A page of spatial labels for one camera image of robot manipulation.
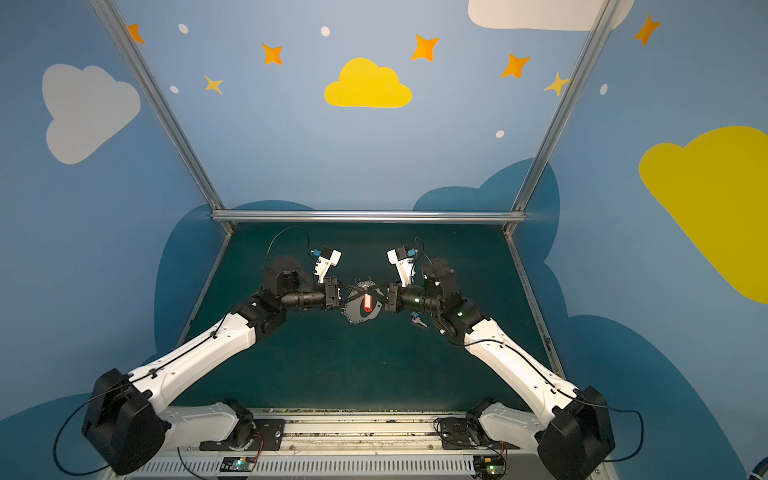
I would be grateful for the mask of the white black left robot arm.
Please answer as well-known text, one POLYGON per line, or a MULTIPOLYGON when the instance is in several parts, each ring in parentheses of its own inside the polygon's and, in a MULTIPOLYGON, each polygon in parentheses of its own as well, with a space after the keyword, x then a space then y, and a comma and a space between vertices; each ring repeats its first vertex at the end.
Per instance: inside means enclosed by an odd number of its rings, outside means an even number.
POLYGON ((263 269, 262 286, 236 304, 214 326, 158 360, 129 373, 112 369, 95 382, 82 433, 108 467, 126 475, 158 452, 201 443, 245 451, 259 435, 253 414, 233 400, 173 413, 173 401, 229 358, 265 340, 290 310, 330 310, 351 299, 373 302, 368 288, 327 276, 335 257, 317 260, 313 274, 292 256, 281 256, 263 269))

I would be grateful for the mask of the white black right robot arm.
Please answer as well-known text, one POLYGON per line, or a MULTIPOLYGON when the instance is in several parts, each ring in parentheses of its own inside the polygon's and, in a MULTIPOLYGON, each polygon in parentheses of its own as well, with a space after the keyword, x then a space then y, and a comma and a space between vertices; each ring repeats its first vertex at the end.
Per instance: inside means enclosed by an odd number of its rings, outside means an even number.
POLYGON ((466 350, 509 385, 529 412, 485 402, 468 413, 491 443, 504 442, 536 454, 556 479, 587 479, 616 446, 609 408, 595 388, 580 389, 549 370, 515 343, 489 315, 464 298, 455 270, 444 259, 427 262, 423 283, 414 280, 415 260, 388 253, 398 272, 389 285, 386 311, 427 314, 440 334, 466 350))

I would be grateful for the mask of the grey oval keyring plate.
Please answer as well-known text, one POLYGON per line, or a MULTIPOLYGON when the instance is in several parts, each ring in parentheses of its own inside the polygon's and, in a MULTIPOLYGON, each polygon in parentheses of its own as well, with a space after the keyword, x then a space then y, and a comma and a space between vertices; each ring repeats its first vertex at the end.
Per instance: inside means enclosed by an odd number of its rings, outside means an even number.
MULTIPOLYGON (((366 294, 369 294, 369 292, 367 291, 367 287, 373 286, 373 285, 376 285, 378 287, 378 285, 371 279, 361 280, 355 284, 360 287, 363 287, 364 290, 366 291, 366 294)), ((373 309, 371 313, 365 313, 363 311, 362 301, 363 301, 363 297, 353 300, 352 302, 343 306, 342 313, 346 317, 346 319, 349 321, 350 324, 353 324, 353 325, 361 324, 366 321, 373 320, 379 315, 379 313, 383 309, 383 307, 376 307, 373 309)))

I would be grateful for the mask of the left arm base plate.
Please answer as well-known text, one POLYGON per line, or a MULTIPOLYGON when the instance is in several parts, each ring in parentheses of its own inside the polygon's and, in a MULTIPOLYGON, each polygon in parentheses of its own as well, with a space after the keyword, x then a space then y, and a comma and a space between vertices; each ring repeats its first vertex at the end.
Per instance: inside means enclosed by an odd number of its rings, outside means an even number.
POLYGON ((285 421, 282 419, 239 420, 227 438, 199 444, 201 451, 278 451, 285 421))

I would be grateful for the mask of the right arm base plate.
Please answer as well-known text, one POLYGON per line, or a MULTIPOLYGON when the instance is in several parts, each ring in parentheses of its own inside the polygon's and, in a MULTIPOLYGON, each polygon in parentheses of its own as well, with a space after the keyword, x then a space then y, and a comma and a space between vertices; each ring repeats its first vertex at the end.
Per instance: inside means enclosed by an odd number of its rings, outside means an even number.
POLYGON ((506 452, 519 449, 514 444, 491 440, 477 422, 466 417, 438 417, 433 421, 433 429, 444 450, 495 449, 506 452))

